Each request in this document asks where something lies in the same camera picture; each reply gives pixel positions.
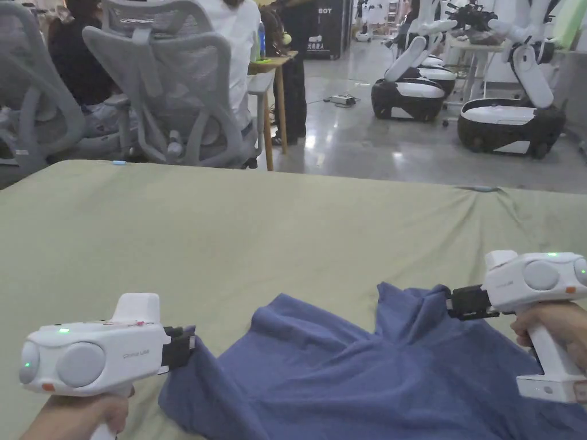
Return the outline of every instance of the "black sign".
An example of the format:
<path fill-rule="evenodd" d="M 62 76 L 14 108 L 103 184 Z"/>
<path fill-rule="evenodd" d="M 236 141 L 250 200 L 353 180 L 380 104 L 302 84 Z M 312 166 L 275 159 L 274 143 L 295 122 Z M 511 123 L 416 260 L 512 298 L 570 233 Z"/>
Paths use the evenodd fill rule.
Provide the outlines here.
<path fill-rule="evenodd" d="M 318 35 L 310 37 L 308 41 L 308 55 L 330 56 L 338 58 L 342 53 L 343 23 L 349 22 L 347 6 L 352 0 L 318 0 Z"/>

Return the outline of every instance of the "power strip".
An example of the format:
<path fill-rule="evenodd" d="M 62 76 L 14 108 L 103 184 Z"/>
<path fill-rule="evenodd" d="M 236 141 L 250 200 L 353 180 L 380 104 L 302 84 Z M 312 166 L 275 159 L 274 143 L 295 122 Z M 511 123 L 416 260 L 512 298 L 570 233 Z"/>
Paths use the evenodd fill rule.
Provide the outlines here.
<path fill-rule="evenodd" d="M 354 106 L 357 103 L 357 100 L 352 96 L 344 96 L 341 94 L 336 94 L 330 97 L 330 102 L 335 104 L 340 104 L 341 106 Z"/>

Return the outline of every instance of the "blue t-shirt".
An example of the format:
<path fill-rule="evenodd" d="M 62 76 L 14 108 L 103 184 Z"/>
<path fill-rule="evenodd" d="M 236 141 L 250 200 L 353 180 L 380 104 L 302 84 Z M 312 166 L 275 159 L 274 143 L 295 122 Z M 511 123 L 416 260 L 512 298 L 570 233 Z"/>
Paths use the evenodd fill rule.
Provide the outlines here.
<path fill-rule="evenodd" d="M 521 397 L 530 355 L 448 317 L 445 287 L 383 283 L 375 333 L 287 295 L 218 359 L 201 341 L 161 409 L 210 440 L 585 440 L 587 413 Z"/>

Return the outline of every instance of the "person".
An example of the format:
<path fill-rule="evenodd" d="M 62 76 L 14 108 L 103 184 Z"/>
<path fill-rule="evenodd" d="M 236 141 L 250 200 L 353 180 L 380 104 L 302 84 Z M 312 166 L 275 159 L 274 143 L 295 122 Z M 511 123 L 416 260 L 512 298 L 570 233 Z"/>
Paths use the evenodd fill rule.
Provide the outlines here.
<path fill-rule="evenodd" d="M 82 38 L 86 26 L 102 27 L 100 0 L 67 0 L 71 17 L 49 26 L 49 54 L 53 64 L 80 106 L 100 104 L 114 90 L 114 81 L 92 55 Z"/>
<path fill-rule="evenodd" d="M 363 5 L 365 4 L 364 0 L 359 0 L 357 3 L 357 13 L 355 14 L 356 19 L 356 26 L 359 29 L 363 28 Z"/>
<path fill-rule="evenodd" d="M 252 120 L 248 110 L 247 70 L 254 36 L 261 24 L 259 7 L 254 0 L 205 0 L 199 4 L 208 14 L 214 30 L 230 44 L 229 100 L 239 128 L 243 130 Z"/>
<path fill-rule="evenodd" d="M 575 303 L 541 303 L 521 313 L 511 325 L 518 344 L 532 347 L 528 329 L 542 324 L 567 350 L 573 362 L 587 370 L 587 311 Z"/>
<path fill-rule="evenodd" d="M 87 134 L 114 133 L 118 130 L 117 111 L 103 102 L 117 92 L 117 87 L 82 37 L 86 26 L 102 27 L 100 0 L 66 0 L 66 6 L 66 14 L 61 11 L 59 18 L 49 25 L 49 54 L 65 86 L 82 108 Z M 130 114 L 130 125 L 136 125 L 134 112 Z"/>
<path fill-rule="evenodd" d="M 51 396 L 21 440 L 90 440 L 96 428 L 108 424 L 114 433 L 124 430 L 129 400 L 116 395 L 96 397 Z"/>
<path fill-rule="evenodd" d="M 318 4 L 316 0 L 277 0 L 274 2 L 285 31 L 291 35 L 291 50 L 298 54 L 282 68 L 284 77 L 285 119 L 288 143 L 306 136 L 306 85 L 303 61 L 311 36 L 318 35 Z M 277 84 L 273 91 L 277 96 Z M 275 102 L 275 123 L 279 127 L 279 104 Z M 280 130 L 272 138 L 273 145 L 282 145 Z"/>

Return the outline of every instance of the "white handheld device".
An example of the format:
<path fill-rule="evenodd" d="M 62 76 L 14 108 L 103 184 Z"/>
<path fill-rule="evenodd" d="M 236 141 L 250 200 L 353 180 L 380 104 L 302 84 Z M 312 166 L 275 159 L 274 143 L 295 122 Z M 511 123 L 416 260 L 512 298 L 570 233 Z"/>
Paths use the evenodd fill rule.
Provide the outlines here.
<path fill-rule="evenodd" d="M 187 363 L 193 331 L 163 327 L 159 296 L 126 293 L 109 321 L 43 326 L 22 349 L 19 378 L 34 392 L 93 396 L 128 396 L 132 383 Z M 101 425 L 92 440 L 113 440 Z"/>
<path fill-rule="evenodd" d="M 485 256 L 487 274 L 481 286 L 455 290 L 448 312 L 462 320 L 522 313 L 545 301 L 587 297 L 587 261 L 581 255 L 493 251 Z M 587 402 L 587 377 L 543 325 L 529 329 L 540 375 L 516 378 L 521 395 L 556 402 Z"/>

